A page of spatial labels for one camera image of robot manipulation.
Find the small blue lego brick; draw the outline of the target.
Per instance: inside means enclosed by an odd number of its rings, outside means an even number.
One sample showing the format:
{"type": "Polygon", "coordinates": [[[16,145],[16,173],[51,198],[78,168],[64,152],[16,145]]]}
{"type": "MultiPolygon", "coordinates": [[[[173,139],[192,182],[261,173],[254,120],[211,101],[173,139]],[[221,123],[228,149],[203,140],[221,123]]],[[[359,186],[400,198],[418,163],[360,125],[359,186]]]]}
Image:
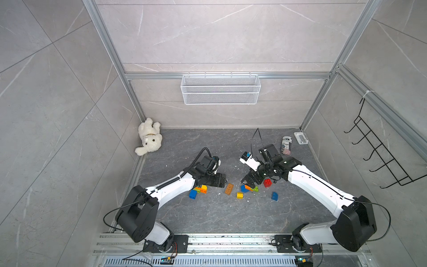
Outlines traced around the small blue lego brick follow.
{"type": "Polygon", "coordinates": [[[272,192],[271,199],[274,201],[278,201],[278,198],[279,198],[278,194],[276,192],[272,192]]]}

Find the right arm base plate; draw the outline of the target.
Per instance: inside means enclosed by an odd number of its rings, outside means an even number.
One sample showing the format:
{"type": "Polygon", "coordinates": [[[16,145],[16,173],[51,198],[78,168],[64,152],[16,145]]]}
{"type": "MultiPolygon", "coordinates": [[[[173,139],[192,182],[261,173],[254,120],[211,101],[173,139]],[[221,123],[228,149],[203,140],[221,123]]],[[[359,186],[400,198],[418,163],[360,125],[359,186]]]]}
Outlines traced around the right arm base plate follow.
{"type": "Polygon", "coordinates": [[[321,253],[320,245],[309,245],[298,237],[287,235],[275,235],[271,240],[271,245],[274,246],[278,253],[321,253]]]}

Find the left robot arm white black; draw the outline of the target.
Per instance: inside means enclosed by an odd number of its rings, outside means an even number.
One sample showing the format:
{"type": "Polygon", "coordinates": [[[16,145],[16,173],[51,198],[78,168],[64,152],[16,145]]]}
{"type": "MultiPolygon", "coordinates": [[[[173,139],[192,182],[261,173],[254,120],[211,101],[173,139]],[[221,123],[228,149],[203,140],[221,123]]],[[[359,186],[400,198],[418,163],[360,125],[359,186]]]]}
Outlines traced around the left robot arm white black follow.
{"type": "Polygon", "coordinates": [[[221,164],[208,148],[202,148],[196,158],[179,174],[160,184],[143,188],[133,187],[123,204],[103,217],[103,223],[113,230],[125,232],[135,243],[145,241],[158,251],[172,251],[176,257],[184,243],[175,238],[165,224],[156,221],[159,209],[183,192],[212,186],[224,188],[226,175],[218,173],[221,164]]]}

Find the red lego brick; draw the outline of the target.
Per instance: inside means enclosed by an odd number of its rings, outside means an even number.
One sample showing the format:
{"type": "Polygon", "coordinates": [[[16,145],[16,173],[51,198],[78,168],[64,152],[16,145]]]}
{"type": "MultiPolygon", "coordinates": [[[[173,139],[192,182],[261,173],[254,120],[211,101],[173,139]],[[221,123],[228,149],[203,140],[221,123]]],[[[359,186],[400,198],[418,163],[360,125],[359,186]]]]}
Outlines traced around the red lego brick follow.
{"type": "Polygon", "coordinates": [[[265,179],[263,185],[265,188],[269,188],[272,185],[272,181],[270,179],[265,179]]]}

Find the brown lego plate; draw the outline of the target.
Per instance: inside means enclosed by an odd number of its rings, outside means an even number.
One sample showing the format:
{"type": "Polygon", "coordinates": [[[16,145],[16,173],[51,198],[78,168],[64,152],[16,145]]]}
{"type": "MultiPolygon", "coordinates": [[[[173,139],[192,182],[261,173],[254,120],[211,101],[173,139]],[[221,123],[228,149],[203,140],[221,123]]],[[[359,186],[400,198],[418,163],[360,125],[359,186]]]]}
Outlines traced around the brown lego plate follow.
{"type": "Polygon", "coordinates": [[[233,189],[234,189],[234,185],[233,184],[228,184],[227,187],[226,187],[226,189],[225,189],[225,194],[226,195],[230,195],[232,193],[233,189]]]}

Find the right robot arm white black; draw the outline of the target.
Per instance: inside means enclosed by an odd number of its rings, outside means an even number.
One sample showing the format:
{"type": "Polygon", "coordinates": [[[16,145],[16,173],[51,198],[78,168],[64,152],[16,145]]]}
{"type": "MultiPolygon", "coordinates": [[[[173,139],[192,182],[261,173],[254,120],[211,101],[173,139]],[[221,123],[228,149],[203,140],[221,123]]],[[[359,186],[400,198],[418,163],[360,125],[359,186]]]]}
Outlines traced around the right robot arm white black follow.
{"type": "Polygon", "coordinates": [[[240,162],[250,168],[241,180],[244,185],[254,188],[268,178],[284,179],[323,204],[335,217],[335,220],[310,224],[304,223],[291,235],[292,248],[304,252],[312,245],[339,244],[348,251],[356,252],[360,247],[372,241],[377,232],[374,203],[368,198],[358,198],[348,194],[310,171],[301,161],[285,156],[274,145],[259,149],[263,160],[259,161],[250,152],[245,152],[240,162]]]}

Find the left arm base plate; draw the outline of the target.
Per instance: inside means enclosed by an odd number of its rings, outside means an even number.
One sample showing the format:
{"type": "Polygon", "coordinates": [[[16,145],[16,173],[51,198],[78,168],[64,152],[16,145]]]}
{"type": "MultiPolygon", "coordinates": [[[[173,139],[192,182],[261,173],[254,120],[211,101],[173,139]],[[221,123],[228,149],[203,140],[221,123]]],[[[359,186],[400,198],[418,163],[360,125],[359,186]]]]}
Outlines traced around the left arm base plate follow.
{"type": "Polygon", "coordinates": [[[173,239],[167,239],[164,244],[153,241],[144,242],[143,252],[151,253],[186,253],[189,244],[188,235],[174,235],[173,239]]]}

